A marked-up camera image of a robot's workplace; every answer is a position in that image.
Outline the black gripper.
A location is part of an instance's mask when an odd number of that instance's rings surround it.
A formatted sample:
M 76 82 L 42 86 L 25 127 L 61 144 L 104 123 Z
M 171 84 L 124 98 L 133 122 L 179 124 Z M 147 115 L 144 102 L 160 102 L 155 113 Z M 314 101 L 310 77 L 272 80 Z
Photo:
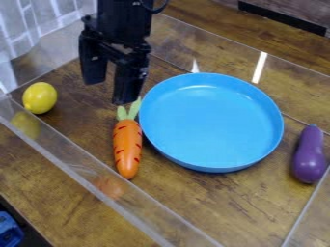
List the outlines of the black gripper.
M 86 85 L 105 80 L 106 61 L 116 62 L 112 103 L 122 105 L 137 100 L 148 74 L 145 41 L 151 32 L 153 0 L 97 0 L 94 14 L 81 21 L 78 58 Z

